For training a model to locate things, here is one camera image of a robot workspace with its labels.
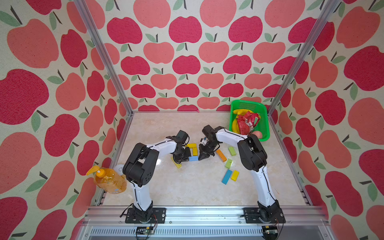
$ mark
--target light green block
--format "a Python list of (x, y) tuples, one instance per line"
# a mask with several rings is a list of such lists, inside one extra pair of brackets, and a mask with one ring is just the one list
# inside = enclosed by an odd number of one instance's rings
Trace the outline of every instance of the light green block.
[(225, 167), (230, 169), (231, 165), (232, 165), (232, 159), (228, 158), (227, 163), (225, 164)]
[(229, 147), (228, 149), (232, 156), (236, 155), (236, 151), (233, 147)]

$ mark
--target yellow pump cap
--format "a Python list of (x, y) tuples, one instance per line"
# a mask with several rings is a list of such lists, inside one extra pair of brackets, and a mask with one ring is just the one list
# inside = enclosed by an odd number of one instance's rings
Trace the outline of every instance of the yellow pump cap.
[(104, 177), (105, 176), (105, 170), (104, 169), (100, 169), (99, 166), (93, 166), (88, 172), (87, 172), (87, 175), (90, 175), (91, 173), (93, 172), (96, 172), (96, 176), (98, 177)]

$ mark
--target blue block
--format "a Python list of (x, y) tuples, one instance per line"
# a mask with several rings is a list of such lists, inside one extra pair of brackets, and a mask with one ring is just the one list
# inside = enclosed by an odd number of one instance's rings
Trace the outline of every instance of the blue block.
[(231, 177), (231, 175), (232, 175), (232, 171), (228, 169), (226, 174), (225, 174), (225, 176), (224, 176), (224, 178), (223, 178), (223, 180), (221, 182), (226, 185), (228, 180), (229, 180), (229, 178)]
[(199, 156), (191, 156), (191, 157), (189, 157), (189, 160), (190, 161), (198, 161), (199, 160)]

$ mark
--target green plastic basket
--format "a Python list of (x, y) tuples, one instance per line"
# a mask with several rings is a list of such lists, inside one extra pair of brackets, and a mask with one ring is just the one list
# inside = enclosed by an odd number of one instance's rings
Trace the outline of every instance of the green plastic basket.
[(236, 114), (233, 114), (233, 111), (236, 109), (248, 109), (254, 113), (258, 113), (261, 116), (261, 119), (253, 131), (260, 131), (263, 134), (263, 138), (260, 139), (260, 142), (267, 141), (269, 139), (269, 122), (268, 114), (266, 112), (266, 107), (262, 103), (244, 101), (244, 100), (234, 100), (231, 103), (231, 119), (229, 120), (229, 131), (232, 131), (232, 122), (236, 118)]

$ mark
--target black mounting plate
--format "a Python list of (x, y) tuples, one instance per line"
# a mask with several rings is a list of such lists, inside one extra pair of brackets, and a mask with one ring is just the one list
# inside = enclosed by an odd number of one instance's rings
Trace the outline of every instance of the black mounting plate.
[[(167, 213), (167, 209), (164, 208), (164, 207), (154, 207), (152, 209), (152, 215), (156, 216), (157, 223), (164, 223), (165, 222), (165, 220), (166, 220), (166, 213)], [(152, 224), (155, 224), (155, 221), (156, 221), (155, 218), (151, 217), (150, 222)], [(125, 217), (125, 223), (142, 224), (142, 222), (140, 222), (140, 220), (135, 217), (134, 209), (133, 208), (128, 208), (127, 217)]]
[(246, 223), (277, 223), (277, 221), (279, 221), (279, 223), (285, 223), (285, 217), (284, 217), (284, 214), (283, 214), (283, 211), (279, 208), (279, 210), (271, 217), (271, 221), (270, 222), (263, 222), (261, 221), (261, 219), (257, 216), (254, 216), (253, 214), (257, 214), (258, 213), (258, 210), (259, 208), (258, 207), (245, 207), (243, 208), (243, 212), (244, 212), (244, 218), (245, 218), (245, 222)]

